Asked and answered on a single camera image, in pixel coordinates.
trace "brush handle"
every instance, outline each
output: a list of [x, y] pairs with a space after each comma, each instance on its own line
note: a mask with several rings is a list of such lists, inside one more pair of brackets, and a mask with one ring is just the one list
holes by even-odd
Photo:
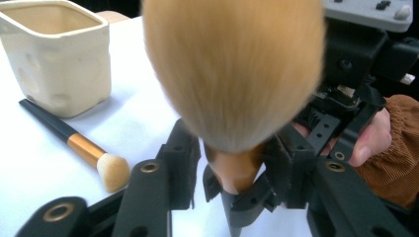
[[45, 125], [49, 130], [51, 130], [60, 140], [67, 142], [68, 138], [74, 134], [78, 133], [73, 127], [69, 126], [67, 123], [52, 115], [50, 112], [44, 110], [43, 108], [37, 106], [28, 99], [24, 99], [19, 102], [26, 110], [28, 110], [33, 116], [35, 116], [43, 125]]

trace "large makeup brush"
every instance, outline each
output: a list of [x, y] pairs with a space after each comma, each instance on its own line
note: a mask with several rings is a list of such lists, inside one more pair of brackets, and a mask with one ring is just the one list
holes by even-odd
[[263, 142], [308, 103], [324, 49], [320, 0], [143, 2], [148, 56], [225, 191], [254, 182]]
[[129, 179], [129, 165], [126, 159], [107, 153], [73, 127], [31, 101], [24, 99], [19, 104], [34, 115], [59, 139], [67, 143], [86, 162], [97, 168], [108, 192], [113, 193], [126, 186]]

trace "corduroy sleeve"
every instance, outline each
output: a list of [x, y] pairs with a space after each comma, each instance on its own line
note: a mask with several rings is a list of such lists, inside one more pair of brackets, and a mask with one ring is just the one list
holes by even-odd
[[377, 196], [411, 208], [419, 193], [419, 102], [403, 95], [386, 101], [391, 145], [356, 171]]

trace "human hand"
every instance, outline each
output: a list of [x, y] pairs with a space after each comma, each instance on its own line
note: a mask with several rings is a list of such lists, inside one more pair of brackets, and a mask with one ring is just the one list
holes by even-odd
[[[310, 134], [309, 129], [299, 123], [293, 122], [293, 126], [304, 137], [308, 137]], [[354, 167], [359, 167], [370, 159], [370, 157], [388, 149], [391, 145], [390, 129], [390, 114], [384, 108], [376, 114], [361, 133], [360, 137], [358, 137], [348, 163]], [[338, 138], [331, 139], [321, 154], [328, 154], [337, 140]]]

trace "small makeup brush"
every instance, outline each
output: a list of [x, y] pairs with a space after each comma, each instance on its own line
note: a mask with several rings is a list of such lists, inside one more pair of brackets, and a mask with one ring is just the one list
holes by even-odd
[[113, 193], [126, 186], [129, 179], [129, 165], [126, 159], [107, 153], [73, 127], [28, 99], [20, 101], [19, 104], [96, 168], [108, 192]]
[[263, 143], [319, 84], [319, 0], [143, 2], [146, 50], [188, 129], [206, 144], [223, 188], [240, 194], [260, 168]]

